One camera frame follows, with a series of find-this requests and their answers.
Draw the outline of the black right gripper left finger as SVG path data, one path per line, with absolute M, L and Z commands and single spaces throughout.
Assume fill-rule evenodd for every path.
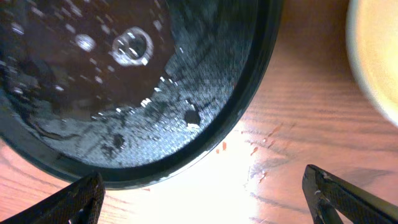
M 102 176 L 93 172 L 2 223 L 97 224 L 104 196 Z

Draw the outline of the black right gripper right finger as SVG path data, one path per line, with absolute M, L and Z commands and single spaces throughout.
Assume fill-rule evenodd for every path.
M 397 223 L 397 206 L 313 165 L 305 168 L 302 190 L 315 224 Z

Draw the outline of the yellow round plate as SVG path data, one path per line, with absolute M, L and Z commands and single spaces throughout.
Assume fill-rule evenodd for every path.
M 397 0 L 350 0 L 345 31 L 360 89 L 397 126 Z

